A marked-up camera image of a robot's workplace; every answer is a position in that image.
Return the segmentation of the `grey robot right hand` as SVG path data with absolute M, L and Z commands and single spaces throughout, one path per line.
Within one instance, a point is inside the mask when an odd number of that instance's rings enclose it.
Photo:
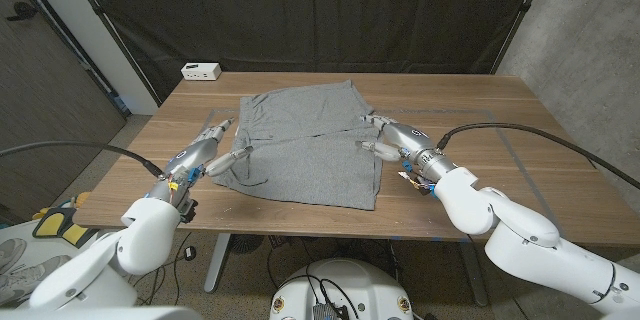
M 357 141 L 356 145 L 373 152 L 382 160 L 405 159 L 422 166 L 442 156 L 442 152 L 434 146 L 429 136 L 412 126 L 380 115 L 364 115 L 361 116 L 361 120 L 378 129 L 387 144 L 382 141 Z

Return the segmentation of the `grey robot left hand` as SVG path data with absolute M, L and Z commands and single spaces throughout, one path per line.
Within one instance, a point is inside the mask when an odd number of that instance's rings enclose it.
M 251 154 L 253 147 L 247 146 L 216 158 L 218 145 L 233 121 L 234 119 L 230 118 L 202 131 L 189 146 L 170 159 L 164 169 L 164 174 L 166 176 L 176 175 L 181 168 L 191 170 L 203 166 L 203 173 L 214 177 L 230 169 L 236 161 Z

